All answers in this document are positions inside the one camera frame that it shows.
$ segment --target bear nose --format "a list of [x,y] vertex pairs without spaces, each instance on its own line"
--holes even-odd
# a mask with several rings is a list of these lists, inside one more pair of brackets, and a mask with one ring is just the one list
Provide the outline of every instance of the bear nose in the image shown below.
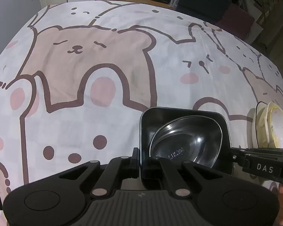
[[73,46],[72,49],[73,50],[79,50],[79,49],[82,49],[83,47],[80,46],[80,45],[76,45],[76,46]]

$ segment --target bear eye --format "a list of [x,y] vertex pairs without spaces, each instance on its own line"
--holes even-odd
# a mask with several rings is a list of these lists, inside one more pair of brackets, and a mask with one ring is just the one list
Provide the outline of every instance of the bear eye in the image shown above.
[[64,41],[61,41],[61,42],[54,42],[53,44],[54,45],[59,45],[59,44],[61,44],[61,43],[63,43],[63,42],[67,42],[68,40],[64,40]]

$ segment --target tablecloth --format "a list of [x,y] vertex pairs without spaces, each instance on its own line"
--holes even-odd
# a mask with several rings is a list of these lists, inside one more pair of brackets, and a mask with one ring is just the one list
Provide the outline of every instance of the tablecloth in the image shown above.
[[89,160],[131,155],[154,106],[219,112],[232,146],[252,147],[258,101],[283,109],[277,67],[214,25],[131,2],[47,6],[0,55],[1,198]]

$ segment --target wooden shelf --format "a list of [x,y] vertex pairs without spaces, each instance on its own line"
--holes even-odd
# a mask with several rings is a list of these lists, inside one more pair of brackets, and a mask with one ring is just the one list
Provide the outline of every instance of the wooden shelf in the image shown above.
[[169,4],[167,3],[157,2],[153,0],[110,0],[110,1],[137,2],[137,3],[144,3],[144,4],[154,5],[157,7],[164,7],[164,8],[175,10],[174,7],[170,7]]

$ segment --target ribbed black surface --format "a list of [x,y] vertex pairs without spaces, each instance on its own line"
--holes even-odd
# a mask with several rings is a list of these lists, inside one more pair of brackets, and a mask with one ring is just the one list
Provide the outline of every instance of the ribbed black surface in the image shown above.
[[165,190],[117,190],[106,200],[91,203],[73,226],[211,226],[189,201],[177,200]]

